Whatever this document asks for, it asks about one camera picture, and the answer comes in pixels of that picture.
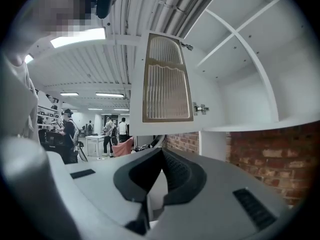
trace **frosted glass panel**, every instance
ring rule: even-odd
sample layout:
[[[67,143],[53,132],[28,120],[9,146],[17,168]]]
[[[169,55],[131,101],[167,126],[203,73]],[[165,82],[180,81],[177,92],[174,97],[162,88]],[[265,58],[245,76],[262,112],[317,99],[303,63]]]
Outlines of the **frosted glass panel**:
[[[150,34],[144,69],[143,122],[193,121],[180,42]]]

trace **black vent slot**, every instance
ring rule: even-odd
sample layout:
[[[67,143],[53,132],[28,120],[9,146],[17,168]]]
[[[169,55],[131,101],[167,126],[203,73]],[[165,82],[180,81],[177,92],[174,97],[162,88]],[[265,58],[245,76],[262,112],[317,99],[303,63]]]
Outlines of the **black vent slot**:
[[[247,189],[236,190],[233,194],[259,230],[276,221],[276,217]]]

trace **white cabinet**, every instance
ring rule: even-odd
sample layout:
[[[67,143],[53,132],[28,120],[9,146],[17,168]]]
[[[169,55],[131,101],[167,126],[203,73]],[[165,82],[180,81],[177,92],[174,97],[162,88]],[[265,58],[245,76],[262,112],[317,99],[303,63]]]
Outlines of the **white cabinet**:
[[[320,120],[320,59],[292,0],[212,0],[181,42],[191,101],[209,107],[190,122],[142,122],[144,57],[138,48],[130,103],[135,135],[283,128]]]

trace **open cabinet door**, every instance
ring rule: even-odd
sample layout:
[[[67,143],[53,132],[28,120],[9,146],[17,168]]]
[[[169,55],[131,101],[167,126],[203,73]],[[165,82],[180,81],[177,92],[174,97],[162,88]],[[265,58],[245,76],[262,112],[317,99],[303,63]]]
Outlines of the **open cabinet door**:
[[[224,123],[219,89],[195,73],[205,57],[183,39],[146,32],[140,39],[130,99],[130,134],[135,136],[200,131]],[[209,108],[194,114],[193,103]]]

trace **desk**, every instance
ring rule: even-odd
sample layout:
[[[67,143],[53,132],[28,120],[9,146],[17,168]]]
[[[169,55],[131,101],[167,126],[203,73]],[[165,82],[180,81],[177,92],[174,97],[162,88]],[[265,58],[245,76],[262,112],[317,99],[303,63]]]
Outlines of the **desk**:
[[[87,136],[85,137],[86,139],[86,151],[87,155],[89,156],[89,143],[94,143],[96,145],[96,156],[99,158],[100,157],[100,152],[99,152],[99,142],[103,142],[105,139],[104,135],[98,135],[98,136]]]

